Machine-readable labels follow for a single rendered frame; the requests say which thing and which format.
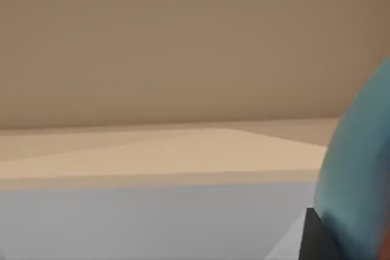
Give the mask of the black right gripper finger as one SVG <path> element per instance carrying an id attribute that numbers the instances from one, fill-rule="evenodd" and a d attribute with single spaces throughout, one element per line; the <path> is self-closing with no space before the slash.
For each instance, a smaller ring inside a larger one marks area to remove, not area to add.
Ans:
<path id="1" fill-rule="evenodd" d="M 307 208 L 298 260 L 339 260 L 338 249 L 314 208 Z"/>

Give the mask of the teal blue rounded object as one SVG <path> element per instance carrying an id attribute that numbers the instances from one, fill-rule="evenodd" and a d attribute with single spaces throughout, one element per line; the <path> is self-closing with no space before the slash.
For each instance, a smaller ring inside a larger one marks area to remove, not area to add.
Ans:
<path id="1" fill-rule="evenodd" d="M 346 260 L 377 260 L 390 226 L 390 56 L 339 119 L 314 209 Z"/>

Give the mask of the wooden open shelf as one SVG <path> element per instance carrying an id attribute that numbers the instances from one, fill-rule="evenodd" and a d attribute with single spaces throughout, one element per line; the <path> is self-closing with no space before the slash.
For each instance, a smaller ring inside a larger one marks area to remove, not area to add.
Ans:
<path id="1" fill-rule="evenodd" d="M 0 190 L 314 182 L 390 0 L 0 0 Z"/>

